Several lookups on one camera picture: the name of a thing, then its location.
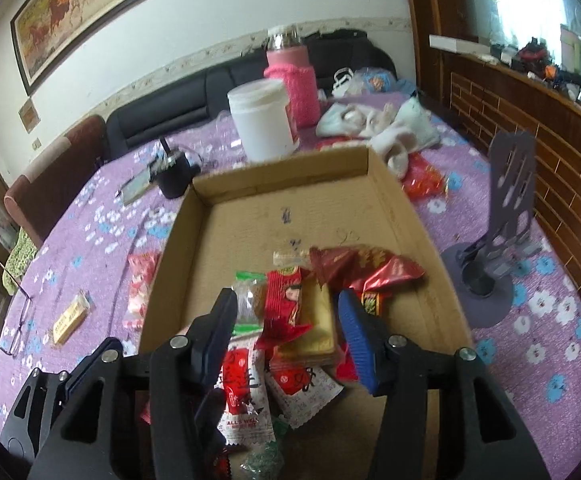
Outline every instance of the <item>pink knitted cover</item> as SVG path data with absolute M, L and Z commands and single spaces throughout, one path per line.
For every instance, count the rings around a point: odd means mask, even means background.
M 264 75 L 271 79 L 282 79 L 290 97 L 290 108 L 298 128 L 315 126 L 321 117 L 317 97 L 317 77 L 311 66 L 276 64 L 269 66 Z

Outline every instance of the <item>green knitted fabric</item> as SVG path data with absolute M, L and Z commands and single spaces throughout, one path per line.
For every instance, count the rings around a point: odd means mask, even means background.
M 19 229 L 17 244 L 6 261 L 8 272 L 18 280 L 21 280 L 36 254 L 37 247 L 35 247 L 35 244 L 32 243 L 32 240 L 30 240 L 26 231 Z M 2 274 L 2 283 L 4 284 L 4 288 L 8 291 L 8 294 L 12 296 L 16 293 L 17 284 L 13 283 L 13 280 L 11 280 L 10 276 L 5 272 Z

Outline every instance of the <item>purple tablecloth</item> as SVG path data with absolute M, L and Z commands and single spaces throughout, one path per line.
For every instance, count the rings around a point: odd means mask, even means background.
M 383 107 L 400 105 L 400 94 L 362 96 L 353 101 Z M 458 133 L 433 118 L 442 134 L 440 148 L 424 156 L 449 177 L 449 199 L 416 203 L 440 251 L 473 241 L 486 229 L 489 165 Z M 205 171 L 231 168 L 244 154 L 230 117 L 175 134 L 171 144 L 201 158 Z M 302 133 L 302 149 L 317 143 Z M 181 200 L 166 200 L 154 189 L 129 207 L 114 195 L 120 185 L 159 150 L 158 143 L 101 168 L 65 212 L 26 273 L 23 286 L 33 296 L 15 358 L 0 355 L 0 431 L 21 384 L 33 367 L 72 370 L 107 336 L 137 351 L 139 333 L 122 328 L 128 304 L 127 257 L 166 243 Z M 497 326 L 473 331 L 476 349 L 506 389 L 531 431 L 555 480 L 562 480 L 581 459 L 581 302 L 573 284 L 536 223 L 532 235 L 541 254 L 514 271 L 510 314 Z M 48 330 L 79 290 L 93 309 L 62 348 L 53 348 Z M 17 295 L 6 317 L 1 344 L 10 346 L 22 308 Z

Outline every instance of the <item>cardboard tray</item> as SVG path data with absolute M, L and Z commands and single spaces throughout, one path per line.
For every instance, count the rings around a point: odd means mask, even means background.
M 437 352 L 472 346 L 446 269 L 400 183 L 374 152 L 350 148 L 196 178 L 160 261 L 139 351 L 208 312 L 236 270 L 270 270 L 274 251 L 359 243 L 410 256 L 427 271 L 387 306 L 384 319 L 395 333 Z M 383 406 L 384 399 L 346 384 L 286 437 L 282 478 L 366 478 Z M 434 477 L 437 434 L 431 392 L 425 478 Z

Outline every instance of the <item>painting of horses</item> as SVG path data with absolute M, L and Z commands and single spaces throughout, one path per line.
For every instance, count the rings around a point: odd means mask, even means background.
M 27 0 L 11 22 L 30 95 L 88 34 L 138 0 Z

